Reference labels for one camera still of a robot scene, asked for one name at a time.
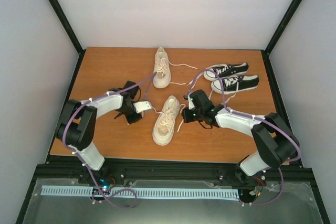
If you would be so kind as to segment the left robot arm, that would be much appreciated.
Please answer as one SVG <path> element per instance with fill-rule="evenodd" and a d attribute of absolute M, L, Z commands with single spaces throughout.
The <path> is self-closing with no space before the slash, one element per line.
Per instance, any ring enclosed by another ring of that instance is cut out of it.
<path fill-rule="evenodd" d="M 112 88 L 106 93 L 88 100 L 70 99 L 66 102 L 55 130 L 55 138 L 72 151 L 83 166 L 91 169 L 91 178 L 97 183 L 108 180 L 109 170 L 103 166 L 104 157 L 93 143 L 97 118 L 117 111 L 115 118 L 125 116 L 128 124 L 142 119 L 136 111 L 137 102 L 134 98 L 141 94 L 140 87 L 127 81 L 123 88 Z"/>

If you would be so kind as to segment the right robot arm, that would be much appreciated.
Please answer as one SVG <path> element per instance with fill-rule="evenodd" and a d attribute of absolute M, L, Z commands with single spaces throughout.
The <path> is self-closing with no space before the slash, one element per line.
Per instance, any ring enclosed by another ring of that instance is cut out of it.
<path fill-rule="evenodd" d="M 207 130 L 230 129 L 253 138 L 257 151 L 241 160 L 233 174 L 239 184 L 247 184 L 268 168 L 279 168 L 291 159 L 300 158 L 297 138 L 277 113 L 252 115 L 224 104 L 214 105 L 203 90 L 190 92 L 184 99 L 188 101 L 188 107 L 182 110 L 184 123 L 198 122 Z"/>

